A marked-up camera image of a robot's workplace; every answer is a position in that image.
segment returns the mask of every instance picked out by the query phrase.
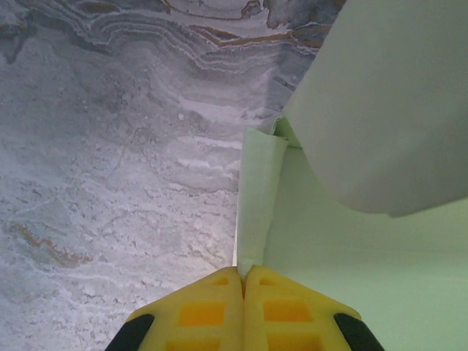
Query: folded paper edge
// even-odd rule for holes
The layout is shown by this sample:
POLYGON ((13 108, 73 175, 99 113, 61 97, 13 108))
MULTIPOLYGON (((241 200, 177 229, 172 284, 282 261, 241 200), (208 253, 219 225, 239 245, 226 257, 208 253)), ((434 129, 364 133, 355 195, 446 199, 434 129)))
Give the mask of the folded paper edge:
POLYGON ((245 278, 253 265, 263 263, 263 252, 278 190, 288 140, 276 136, 281 118, 244 132, 239 174, 238 211, 233 265, 245 278))

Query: gray marble surface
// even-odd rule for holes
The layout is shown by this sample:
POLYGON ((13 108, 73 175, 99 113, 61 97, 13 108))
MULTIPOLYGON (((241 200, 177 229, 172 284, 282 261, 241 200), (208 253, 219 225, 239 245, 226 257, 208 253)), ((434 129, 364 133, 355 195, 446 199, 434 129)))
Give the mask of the gray marble surface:
POLYGON ((0 0, 0 350, 103 350, 230 265, 242 132, 339 11, 315 0, 0 0))

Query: brown vein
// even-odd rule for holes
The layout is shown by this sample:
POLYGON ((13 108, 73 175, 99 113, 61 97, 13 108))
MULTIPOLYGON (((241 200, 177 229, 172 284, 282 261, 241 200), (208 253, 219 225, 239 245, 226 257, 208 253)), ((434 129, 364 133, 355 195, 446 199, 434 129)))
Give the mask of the brown vein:
POLYGON ((208 28, 205 26, 190 26, 198 34, 204 36, 206 39, 209 39, 217 46, 223 48, 226 46, 236 46, 236 45, 245 45, 250 42, 274 42, 279 40, 291 40, 299 45, 307 46, 311 48, 321 48, 323 40, 310 40, 310 39, 297 39, 296 36, 304 34, 319 34, 319 33, 328 33, 331 26, 315 26, 313 28, 303 28, 289 31, 287 33, 272 34, 264 37, 253 37, 253 38, 241 38, 234 34, 228 33, 226 31, 219 31, 217 29, 208 28), (220 37, 232 37, 234 39, 222 40, 220 37))
POLYGON ((21 224, 15 225, 16 229, 20 231, 23 237, 30 243, 32 246, 40 248, 46 246, 50 256, 60 264, 74 263, 74 264, 83 264, 91 262, 93 259, 87 255, 71 254, 66 249, 60 250, 56 244, 54 244, 50 239, 42 239, 38 241, 34 236, 21 224))

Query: black rubber edge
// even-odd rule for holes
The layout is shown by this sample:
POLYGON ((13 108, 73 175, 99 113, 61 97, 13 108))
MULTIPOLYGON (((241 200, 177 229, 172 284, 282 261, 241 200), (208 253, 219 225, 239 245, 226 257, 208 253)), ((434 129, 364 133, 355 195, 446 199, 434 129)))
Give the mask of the black rubber edge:
POLYGON ((125 323, 105 351, 138 351, 153 321, 152 314, 144 314, 125 323))
POLYGON ((345 313, 333 316, 352 351, 384 351, 371 330, 362 321, 345 313))

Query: marble wall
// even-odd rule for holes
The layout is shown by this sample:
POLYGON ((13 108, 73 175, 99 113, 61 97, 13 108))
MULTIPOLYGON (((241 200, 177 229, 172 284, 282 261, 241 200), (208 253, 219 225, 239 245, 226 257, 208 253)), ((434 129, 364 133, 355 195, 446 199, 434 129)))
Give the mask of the marble wall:
POLYGON ((0 350, 103 350, 229 265, 241 136, 339 1, 0 1, 0 350))

